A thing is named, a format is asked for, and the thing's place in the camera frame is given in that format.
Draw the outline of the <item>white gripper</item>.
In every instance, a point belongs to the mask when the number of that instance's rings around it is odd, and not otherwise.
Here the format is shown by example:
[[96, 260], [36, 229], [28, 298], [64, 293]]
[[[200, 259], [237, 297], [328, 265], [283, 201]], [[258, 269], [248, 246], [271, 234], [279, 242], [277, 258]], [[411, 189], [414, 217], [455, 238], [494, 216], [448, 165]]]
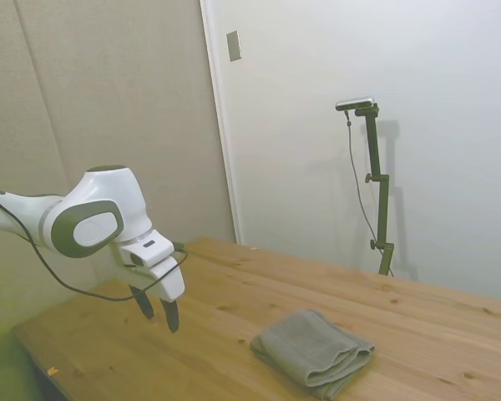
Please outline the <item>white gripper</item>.
[[185, 283], [171, 241], [152, 229], [140, 237], [109, 245], [117, 264], [117, 276], [129, 284], [129, 289], [140, 311], [148, 319], [154, 309], [147, 294], [140, 289], [149, 287], [149, 295], [160, 298], [169, 330], [180, 328], [177, 299], [185, 291]]

